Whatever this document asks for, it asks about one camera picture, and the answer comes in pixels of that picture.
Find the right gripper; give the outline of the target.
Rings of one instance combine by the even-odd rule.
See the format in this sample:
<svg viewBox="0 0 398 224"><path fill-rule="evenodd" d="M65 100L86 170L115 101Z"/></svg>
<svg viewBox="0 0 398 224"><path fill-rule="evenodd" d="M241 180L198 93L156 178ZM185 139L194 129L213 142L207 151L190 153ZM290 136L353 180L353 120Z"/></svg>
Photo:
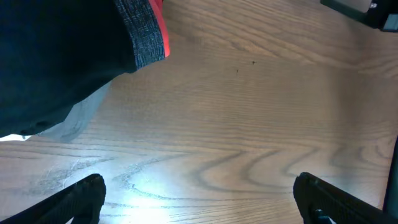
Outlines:
<svg viewBox="0 0 398 224"><path fill-rule="evenodd" d="M321 0L320 3L373 29L397 32L397 0L371 1L366 12L336 0Z"/></svg>

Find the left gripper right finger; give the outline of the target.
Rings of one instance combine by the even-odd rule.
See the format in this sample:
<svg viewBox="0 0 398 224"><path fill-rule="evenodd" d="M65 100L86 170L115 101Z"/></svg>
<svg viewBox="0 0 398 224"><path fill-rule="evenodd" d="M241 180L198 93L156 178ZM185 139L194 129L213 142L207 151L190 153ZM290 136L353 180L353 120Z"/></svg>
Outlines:
<svg viewBox="0 0 398 224"><path fill-rule="evenodd" d="M296 177L293 194L305 224L397 224L396 217L308 172Z"/></svg>

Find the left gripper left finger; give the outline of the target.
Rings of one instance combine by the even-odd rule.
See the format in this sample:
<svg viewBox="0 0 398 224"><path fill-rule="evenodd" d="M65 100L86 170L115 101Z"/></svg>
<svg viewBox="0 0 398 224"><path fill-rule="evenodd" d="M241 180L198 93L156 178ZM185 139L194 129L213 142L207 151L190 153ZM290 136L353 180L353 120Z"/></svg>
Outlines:
<svg viewBox="0 0 398 224"><path fill-rule="evenodd" d="M106 186L99 174L91 174L1 224L98 224Z"/></svg>

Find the grey folded garment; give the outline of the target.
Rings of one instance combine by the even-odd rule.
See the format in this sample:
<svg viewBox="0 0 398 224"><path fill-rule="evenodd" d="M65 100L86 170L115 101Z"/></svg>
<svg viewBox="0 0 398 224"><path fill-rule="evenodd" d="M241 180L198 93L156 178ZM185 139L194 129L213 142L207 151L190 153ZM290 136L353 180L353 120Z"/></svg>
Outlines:
<svg viewBox="0 0 398 224"><path fill-rule="evenodd" d="M89 97L75 104L63 122L39 133L38 136L60 142L70 142L76 139L94 117L97 109L102 104L110 85L111 82L105 84Z"/></svg>

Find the white folded garment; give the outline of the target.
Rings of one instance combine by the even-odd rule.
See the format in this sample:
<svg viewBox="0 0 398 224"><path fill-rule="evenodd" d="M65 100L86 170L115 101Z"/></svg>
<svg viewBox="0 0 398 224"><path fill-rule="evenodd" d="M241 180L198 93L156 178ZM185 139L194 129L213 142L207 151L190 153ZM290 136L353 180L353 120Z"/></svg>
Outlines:
<svg viewBox="0 0 398 224"><path fill-rule="evenodd" d="M17 134L10 134L8 136L4 136L0 138L1 142L6 142L6 141L26 141L30 138L30 136L21 136Z"/></svg>

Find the black shorts with red waistband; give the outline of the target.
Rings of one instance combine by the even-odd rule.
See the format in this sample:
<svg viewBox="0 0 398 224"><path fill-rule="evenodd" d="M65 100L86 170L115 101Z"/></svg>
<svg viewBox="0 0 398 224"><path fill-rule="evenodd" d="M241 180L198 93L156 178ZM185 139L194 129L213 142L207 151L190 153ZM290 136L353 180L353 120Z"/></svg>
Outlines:
<svg viewBox="0 0 398 224"><path fill-rule="evenodd" d="M1 136L39 134L169 56L163 0L2 0Z"/></svg>

